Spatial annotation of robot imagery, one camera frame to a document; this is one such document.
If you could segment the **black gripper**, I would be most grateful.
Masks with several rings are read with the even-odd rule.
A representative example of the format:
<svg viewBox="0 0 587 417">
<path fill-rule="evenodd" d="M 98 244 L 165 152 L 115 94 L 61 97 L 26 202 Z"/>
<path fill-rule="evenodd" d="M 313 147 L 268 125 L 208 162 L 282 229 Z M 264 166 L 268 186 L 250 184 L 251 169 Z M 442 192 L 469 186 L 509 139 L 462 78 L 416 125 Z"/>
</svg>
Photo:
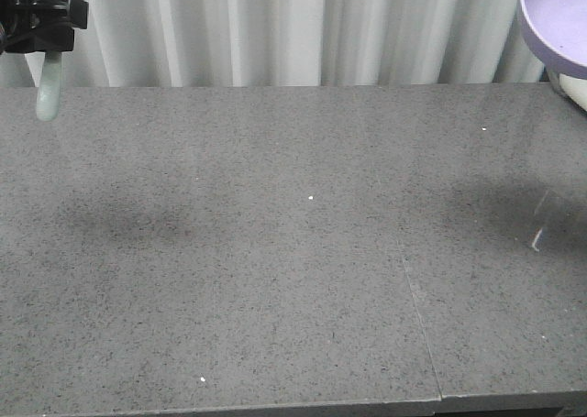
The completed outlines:
<svg viewBox="0 0 587 417">
<path fill-rule="evenodd" d="M 1 0 L 1 53 L 72 51 L 87 23 L 84 0 Z"/>
</svg>

